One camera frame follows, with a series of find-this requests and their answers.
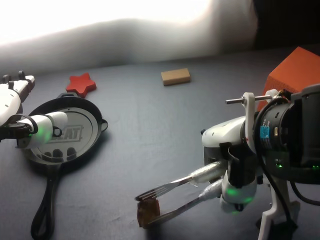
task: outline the white backdrop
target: white backdrop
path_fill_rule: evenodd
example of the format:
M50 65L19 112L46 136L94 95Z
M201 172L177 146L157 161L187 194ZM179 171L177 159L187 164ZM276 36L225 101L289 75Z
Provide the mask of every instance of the white backdrop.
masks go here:
M257 30L252 0L18 0L0 7L1 76L248 50Z

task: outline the blue sticker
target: blue sticker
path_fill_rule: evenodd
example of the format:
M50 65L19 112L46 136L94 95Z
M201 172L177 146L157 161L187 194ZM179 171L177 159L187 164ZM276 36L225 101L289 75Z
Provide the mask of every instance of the blue sticker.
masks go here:
M268 126L261 126L260 127L260 138L261 139L268 139L269 138L270 127Z

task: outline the metal tongs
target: metal tongs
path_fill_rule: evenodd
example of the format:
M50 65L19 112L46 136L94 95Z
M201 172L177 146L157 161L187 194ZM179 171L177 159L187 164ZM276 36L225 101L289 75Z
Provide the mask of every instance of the metal tongs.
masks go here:
M181 179L156 187L154 189L146 191L140 194L139 196L137 196L135 200L142 202L146 199L151 199L151 198L155 199L157 197L160 197L168 193L169 191L173 190L174 188L189 182L205 183L208 181L218 179L214 183L206 187L196 199L188 202L187 204L179 207L176 210L157 216L144 227L149 228L155 225L165 223L168 220L171 220L176 216L184 213L185 211L193 208L194 206L198 205L201 202L219 197L222 193L221 188L222 188L222 181L223 181L220 177L225 174L227 167L228 167L227 161L216 161L207 166L199 168L198 170L190 173L186 177L183 177Z

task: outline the gray tablecloth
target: gray tablecloth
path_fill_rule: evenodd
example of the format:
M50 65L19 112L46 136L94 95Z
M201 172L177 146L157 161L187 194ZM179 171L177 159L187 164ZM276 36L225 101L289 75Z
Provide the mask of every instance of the gray tablecloth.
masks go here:
M314 52L319 46L309 46ZM97 90L87 98L109 122L89 163L65 175L58 186L53 240L255 240L255 223L270 208L270 189L259 186L242 213L222 212L219 200L204 202L161 228L137 223L134 197L184 177L204 164L202 129L244 115L240 104L225 105L244 92L260 95L268 74L293 48L244 52L215 58L114 66L36 78L23 104L30 113L56 98L69 76L89 72ZM188 68L191 83L164 87L161 72ZM15 148L0 143L0 239L31 240L30 227L42 201L46 178L36 174ZM163 212L195 198L207 184L190 184L159 198ZM317 199L318 187L298 185ZM292 199L297 199L290 191ZM320 237L320 208L301 204L294 240Z

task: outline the black pan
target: black pan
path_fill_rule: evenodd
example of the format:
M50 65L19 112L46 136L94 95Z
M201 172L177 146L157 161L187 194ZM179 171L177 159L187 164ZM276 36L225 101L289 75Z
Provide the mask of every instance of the black pan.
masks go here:
M96 105L73 92L62 93L58 98L42 104L30 116L57 111L68 116L62 135L53 137L43 146L23 151L32 166L47 176L46 190L31 225L31 235L35 240L47 240L54 231L54 201L62 171L79 165L101 132L108 127Z

